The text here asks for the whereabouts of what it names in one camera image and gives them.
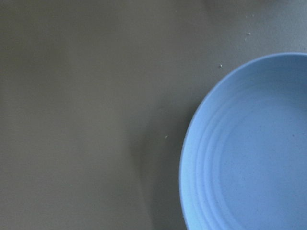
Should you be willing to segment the blue plate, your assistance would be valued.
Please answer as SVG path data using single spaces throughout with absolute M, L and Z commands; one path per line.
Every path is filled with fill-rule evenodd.
M 279 53 L 230 72 L 186 132 L 179 167 L 189 230 L 307 227 L 307 56 Z

